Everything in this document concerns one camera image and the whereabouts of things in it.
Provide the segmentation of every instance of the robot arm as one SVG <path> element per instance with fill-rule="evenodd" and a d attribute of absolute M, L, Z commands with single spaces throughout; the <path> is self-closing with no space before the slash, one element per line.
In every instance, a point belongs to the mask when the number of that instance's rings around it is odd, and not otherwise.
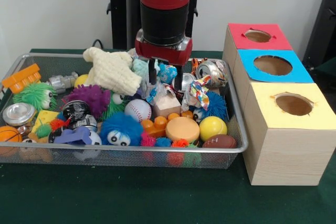
<path fill-rule="evenodd" d="M 140 0 L 142 29 L 135 40 L 137 54 L 150 59 L 149 75 L 156 83 L 154 60 L 177 67 L 175 87 L 181 88 L 182 66 L 192 52 L 192 40 L 185 37 L 189 0 Z"/>

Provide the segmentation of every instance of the circular hole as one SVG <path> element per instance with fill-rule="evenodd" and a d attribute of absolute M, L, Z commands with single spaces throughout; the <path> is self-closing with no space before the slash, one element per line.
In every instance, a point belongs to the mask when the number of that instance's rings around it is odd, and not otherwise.
<path fill-rule="evenodd" d="M 258 43 L 265 43 L 269 42 L 271 39 L 270 34 L 268 34 L 265 31 L 260 31 L 260 30 L 249 30 L 245 33 L 245 36 L 253 41 L 253 42 L 258 42 Z"/>
<path fill-rule="evenodd" d="M 293 69 L 292 65 L 288 61 L 272 55 L 264 55 L 256 58 L 254 60 L 254 66 L 262 72 L 266 72 L 274 76 L 285 76 Z"/>
<path fill-rule="evenodd" d="M 307 115 L 312 111 L 310 101 L 298 94 L 280 95 L 275 102 L 283 111 L 292 115 Z"/>

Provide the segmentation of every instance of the stacked wooden boxes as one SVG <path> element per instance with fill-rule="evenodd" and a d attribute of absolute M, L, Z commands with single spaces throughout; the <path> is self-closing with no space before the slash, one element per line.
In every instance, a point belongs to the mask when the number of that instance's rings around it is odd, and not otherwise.
<path fill-rule="evenodd" d="M 317 185 L 336 147 L 336 115 L 278 25 L 229 24 L 229 64 L 249 134 L 252 185 Z"/>

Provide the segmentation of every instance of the white knit toy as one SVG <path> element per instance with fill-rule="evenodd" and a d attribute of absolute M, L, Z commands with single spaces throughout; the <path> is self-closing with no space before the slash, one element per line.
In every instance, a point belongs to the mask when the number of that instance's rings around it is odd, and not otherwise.
<path fill-rule="evenodd" d="M 90 47 L 83 53 L 84 60 L 93 62 L 85 84 L 97 84 L 118 94 L 134 95 L 141 82 L 130 69 L 132 57 L 127 52 L 104 52 Z"/>

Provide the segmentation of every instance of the red box lid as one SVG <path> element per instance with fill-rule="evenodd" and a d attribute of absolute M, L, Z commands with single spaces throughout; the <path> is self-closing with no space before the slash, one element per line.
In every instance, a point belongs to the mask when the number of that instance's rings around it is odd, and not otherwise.
<path fill-rule="evenodd" d="M 293 50 L 277 24 L 228 25 L 237 49 Z"/>

